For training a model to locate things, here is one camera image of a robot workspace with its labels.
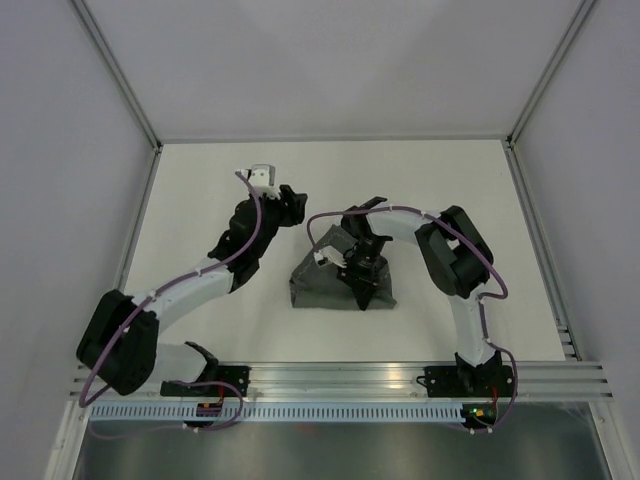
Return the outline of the grey cloth napkin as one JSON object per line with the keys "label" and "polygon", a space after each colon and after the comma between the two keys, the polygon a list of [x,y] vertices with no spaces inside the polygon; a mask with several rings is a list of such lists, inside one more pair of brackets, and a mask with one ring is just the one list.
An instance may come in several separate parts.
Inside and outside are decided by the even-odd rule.
{"label": "grey cloth napkin", "polygon": [[[312,252],[309,252],[292,271],[289,291],[291,306],[296,309],[317,308],[339,311],[360,309],[350,287],[338,279],[338,267],[333,263],[319,266]],[[381,271],[381,284],[367,309],[393,310],[396,305],[390,269],[384,266]]]}

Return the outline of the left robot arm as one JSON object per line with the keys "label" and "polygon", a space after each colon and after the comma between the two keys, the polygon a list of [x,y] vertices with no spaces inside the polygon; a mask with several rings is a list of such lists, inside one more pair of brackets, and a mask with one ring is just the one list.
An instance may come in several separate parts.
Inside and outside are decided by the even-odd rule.
{"label": "left robot arm", "polygon": [[303,222],[307,201],[307,194],[286,184],[275,196],[252,189],[217,245],[192,270],[147,294],[106,292],[79,342],[77,359],[120,395],[148,381],[181,393],[212,393],[218,359],[194,341],[162,344],[159,336],[200,306],[248,283],[279,229]]}

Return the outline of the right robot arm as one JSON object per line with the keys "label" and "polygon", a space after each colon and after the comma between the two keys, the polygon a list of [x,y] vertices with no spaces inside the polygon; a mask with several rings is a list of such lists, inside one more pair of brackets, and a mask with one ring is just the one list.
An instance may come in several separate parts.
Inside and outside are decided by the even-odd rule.
{"label": "right robot arm", "polygon": [[355,244],[338,263],[337,278],[349,287],[359,309],[366,310],[382,288],[387,266],[382,250],[393,240],[417,246],[432,282],[446,295],[456,328],[455,366],[424,371],[422,382],[431,396],[515,393],[515,367],[503,364],[506,350],[489,339],[484,307],[486,298],[504,299],[508,290],[503,280],[499,293],[486,289],[499,275],[491,250],[464,209],[451,206],[433,215],[375,197],[346,210],[340,226]]}

